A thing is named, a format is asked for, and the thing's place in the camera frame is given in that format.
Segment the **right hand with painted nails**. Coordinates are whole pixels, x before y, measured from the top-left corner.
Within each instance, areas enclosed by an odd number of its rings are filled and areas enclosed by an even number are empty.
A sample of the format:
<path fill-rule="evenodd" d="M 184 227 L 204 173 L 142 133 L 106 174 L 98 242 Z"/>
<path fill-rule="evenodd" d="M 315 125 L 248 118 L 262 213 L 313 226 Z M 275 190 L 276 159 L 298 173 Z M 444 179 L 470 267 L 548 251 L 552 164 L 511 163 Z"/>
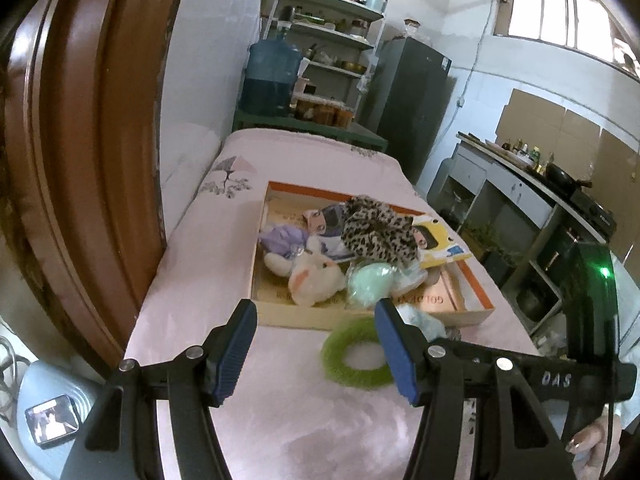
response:
<path fill-rule="evenodd" d="M 609 472 L 620 456 L 620 416 L 613 416 L 612 441 L 608 448 L 608 422 L 606 415 L 600 416 L 592 424 L 574 435 L 566 446 L 566 452 L 574 457 L 574 474 L 579 480 L 598 480 L 603 464 Z"/>

